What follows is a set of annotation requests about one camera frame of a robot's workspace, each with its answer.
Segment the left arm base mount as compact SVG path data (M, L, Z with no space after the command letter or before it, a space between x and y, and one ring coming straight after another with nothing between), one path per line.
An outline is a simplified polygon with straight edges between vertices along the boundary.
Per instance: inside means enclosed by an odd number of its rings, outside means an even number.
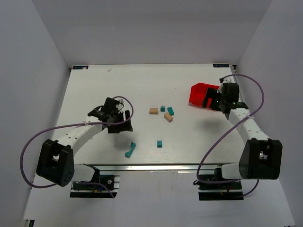
M112 171L100 171L91 165L75 166L71 181L71 198L113 199L116 197L120 183L120 175Z

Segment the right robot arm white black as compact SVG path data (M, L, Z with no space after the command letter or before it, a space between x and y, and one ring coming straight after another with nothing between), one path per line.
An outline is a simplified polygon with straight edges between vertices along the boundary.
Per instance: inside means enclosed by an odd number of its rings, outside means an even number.
M259 128L248 106L239 101L239 93L238 84L225 82L218 89L208 88L202 102L203 108L222 112L245 145L237 163L223 164L217 172L221 180L276 180L280 175L282 143Z

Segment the tan rectangular wood block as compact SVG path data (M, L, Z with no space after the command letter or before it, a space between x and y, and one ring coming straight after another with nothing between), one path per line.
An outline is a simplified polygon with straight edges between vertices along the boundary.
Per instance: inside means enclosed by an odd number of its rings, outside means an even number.
M159 109L158 108L150 108L149 109L149 114L158 114L159 113Z

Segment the red plastic bin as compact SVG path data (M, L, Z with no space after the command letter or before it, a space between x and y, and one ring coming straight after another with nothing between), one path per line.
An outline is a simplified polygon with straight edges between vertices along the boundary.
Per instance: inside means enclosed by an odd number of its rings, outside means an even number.
M202 107L203 100L209 88L217 90L219 86L206 83L197 83L193 85L191 87L188 104L197 107Z

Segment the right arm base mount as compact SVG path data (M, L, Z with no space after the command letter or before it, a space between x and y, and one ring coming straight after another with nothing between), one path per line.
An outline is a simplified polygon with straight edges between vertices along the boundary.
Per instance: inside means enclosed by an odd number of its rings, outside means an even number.
M210 172L202 171L199 177L203 181L227 181L222 178L221 169L216 167ZM236 201L244 200L240 181L221 184L207 184L195 180L193 185L198 186L200 201Z

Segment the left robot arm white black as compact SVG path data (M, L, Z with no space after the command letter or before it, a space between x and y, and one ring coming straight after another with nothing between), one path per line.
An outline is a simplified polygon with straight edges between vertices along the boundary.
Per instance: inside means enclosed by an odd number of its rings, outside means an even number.
M36 174L55 185L65 187L70 182L97 182L99 170L88 164L75 164L75 154L95 135L103 130L118 134L132 131L134 109L124 110L126 98L108 97L105 103L91 110L81 123L71 125L72 130L56 140L42 144Z

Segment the teal arch wood block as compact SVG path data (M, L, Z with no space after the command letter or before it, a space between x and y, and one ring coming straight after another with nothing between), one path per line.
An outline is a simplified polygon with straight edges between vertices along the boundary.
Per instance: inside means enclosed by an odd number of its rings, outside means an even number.
M136 143L131 142L131 144L130 144L130 150L128 152L125 152L125 157L126 158L130 158L130 156L132 155L135 147L136 147Z

